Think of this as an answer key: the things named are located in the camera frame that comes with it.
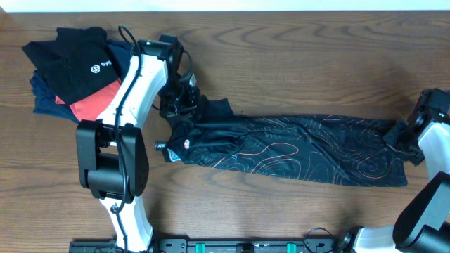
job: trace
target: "brown wood surface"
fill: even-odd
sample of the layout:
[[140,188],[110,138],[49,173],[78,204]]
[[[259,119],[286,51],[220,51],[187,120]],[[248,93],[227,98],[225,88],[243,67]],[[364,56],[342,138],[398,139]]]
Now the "brown wood surface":
[[[450,89],[448,12],[6,14],[0,31],[0,251],[66,252],[111,238],[103,206],[79,184],[76,124],[34,115],[33,65],[21,50],[57,27],[100,26],[119,39],[179,35],[198,86],[247,115],[335,113],[405,118],[426,88]],[[405,188],[352,188],[164,163],[170,130],[151,112],[144,196],[157,231],[192,238],[302,237],[392,224],[428,182],[406,164]]]

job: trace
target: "wooden table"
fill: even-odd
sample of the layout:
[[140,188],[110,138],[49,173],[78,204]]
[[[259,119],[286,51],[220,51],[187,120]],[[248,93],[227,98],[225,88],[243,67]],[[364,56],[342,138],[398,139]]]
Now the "wooden table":
[[[76,124],[34,115],[21,50],[57,27],[100,26],[119,39],[176,34],[198,86],[246,115],[330,113],[404,119],[423,89],[450,89],[445,12],[5,14],[0,32],[0,251],[66,252],[74,238],[111,238],[109,216],[79,184]],[[406,164],[405,188],[353,188],[164,163],[170,129],[151,112],[144,196],[155,230],[192,238],[302,237],[393,224],[428,182]]]

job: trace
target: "wooden tabletop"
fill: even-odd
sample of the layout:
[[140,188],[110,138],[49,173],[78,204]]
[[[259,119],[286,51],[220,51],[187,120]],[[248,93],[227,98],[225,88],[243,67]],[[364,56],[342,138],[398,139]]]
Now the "wooden tabletop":
[[[447,12],[28,13],[0,31],[0,251],[66,252],[74,238],[111,238],[105,208],[79,184],[76,124],[34,115],[22,52],[57,27],[118,24],[139,39],[178,35],[201,91],[246,115],[330,113],[404,119],[423,89],[450,89]],[[154,229],[191,238],[302,237],[354,225],[393,224],[428,182],[405,164],[405,188],[355,188],[164,163],[167,140],[151,112],[143,135],[150,176],[143,194]]]

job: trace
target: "red cloth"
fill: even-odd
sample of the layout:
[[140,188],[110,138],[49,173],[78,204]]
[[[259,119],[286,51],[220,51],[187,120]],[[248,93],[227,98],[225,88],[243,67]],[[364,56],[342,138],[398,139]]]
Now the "red cloth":
[[[102,88],[100,91],[70,105],[70,109],[78,120],[96,120],[97,117],[113,101],[115,94],[119,91],[120,79]],[[55,103],[65,104],[58,96],[55,97]]]

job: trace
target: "white backdrop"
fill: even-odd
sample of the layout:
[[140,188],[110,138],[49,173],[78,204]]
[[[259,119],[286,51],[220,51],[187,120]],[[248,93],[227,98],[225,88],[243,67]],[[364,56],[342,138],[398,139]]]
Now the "white backdrop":
[[82,11],[418,11],[450,0],[0,0],[6,12]]

